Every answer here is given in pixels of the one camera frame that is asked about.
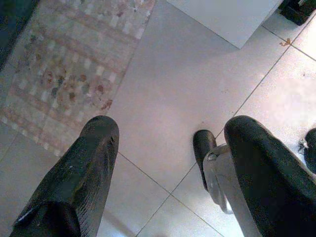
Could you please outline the dark furniture panel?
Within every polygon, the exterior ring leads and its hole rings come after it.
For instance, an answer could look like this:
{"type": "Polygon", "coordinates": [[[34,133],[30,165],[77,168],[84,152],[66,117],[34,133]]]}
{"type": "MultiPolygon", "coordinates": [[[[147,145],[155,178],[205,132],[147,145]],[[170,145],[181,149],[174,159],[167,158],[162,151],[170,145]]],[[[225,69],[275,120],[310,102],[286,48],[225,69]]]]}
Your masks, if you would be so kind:
{"type": "Polygon", "coordinates": [[[40,0],[0,0],[0,71],[40,0]]]}

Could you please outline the patterned floor rug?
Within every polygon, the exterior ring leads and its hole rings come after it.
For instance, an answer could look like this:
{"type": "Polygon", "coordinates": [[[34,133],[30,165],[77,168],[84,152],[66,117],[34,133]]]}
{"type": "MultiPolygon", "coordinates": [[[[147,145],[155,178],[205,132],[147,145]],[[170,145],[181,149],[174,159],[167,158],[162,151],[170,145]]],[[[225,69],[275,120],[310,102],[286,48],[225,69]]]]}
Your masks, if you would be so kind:
{"type": "Polygon", "coordinates": [[[0,121],[61,156],[105,115],[156,0],[39,0],[0,73],[0,121]]]}

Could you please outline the black robot right foot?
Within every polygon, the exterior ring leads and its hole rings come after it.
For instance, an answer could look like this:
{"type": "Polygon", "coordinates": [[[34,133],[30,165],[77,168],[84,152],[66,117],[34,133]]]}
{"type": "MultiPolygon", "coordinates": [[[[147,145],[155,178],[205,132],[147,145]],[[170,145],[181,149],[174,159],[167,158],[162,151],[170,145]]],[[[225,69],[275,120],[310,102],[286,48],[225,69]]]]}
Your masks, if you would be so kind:
{"type": "Polygon", "coordinates": [[[309,130],[299,142],[299,153],[304,155],[308,169],[316,174],[316,128],[309,130]]]}

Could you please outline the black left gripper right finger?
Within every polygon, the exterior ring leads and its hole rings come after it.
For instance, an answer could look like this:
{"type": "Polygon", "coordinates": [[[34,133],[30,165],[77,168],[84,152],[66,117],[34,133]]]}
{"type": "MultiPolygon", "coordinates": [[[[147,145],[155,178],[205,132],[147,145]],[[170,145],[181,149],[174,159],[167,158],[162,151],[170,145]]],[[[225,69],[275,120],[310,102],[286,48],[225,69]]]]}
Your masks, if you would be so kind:
{"type": "Polygon", "coordinates": [[[248,116],[224,128],[237,180],[262,237],[316,237],[316,178],[248,116]]]}

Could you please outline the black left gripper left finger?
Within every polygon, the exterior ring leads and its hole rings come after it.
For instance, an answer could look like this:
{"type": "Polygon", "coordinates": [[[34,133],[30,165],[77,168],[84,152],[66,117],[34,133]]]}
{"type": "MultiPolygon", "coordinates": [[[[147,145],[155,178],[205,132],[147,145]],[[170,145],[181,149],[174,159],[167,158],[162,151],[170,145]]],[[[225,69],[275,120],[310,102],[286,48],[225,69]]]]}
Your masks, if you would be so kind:
{"type": "Polygon", "coordinates": [[[47,172],[9,237],[96,237],[119,149],[119,127],[96,116],[47,172]]]}

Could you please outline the black block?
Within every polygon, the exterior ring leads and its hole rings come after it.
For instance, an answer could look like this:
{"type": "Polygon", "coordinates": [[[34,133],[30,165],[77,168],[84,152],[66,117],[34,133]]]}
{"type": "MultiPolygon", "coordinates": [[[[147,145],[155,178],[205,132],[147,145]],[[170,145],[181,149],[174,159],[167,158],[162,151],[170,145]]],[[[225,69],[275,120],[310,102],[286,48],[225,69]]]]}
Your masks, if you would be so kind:
{"type": "Polygon", "coordinates": [[[316,10],[316,0],[283,0],[278,8],[287,20],[301,26],[316,10]]]}

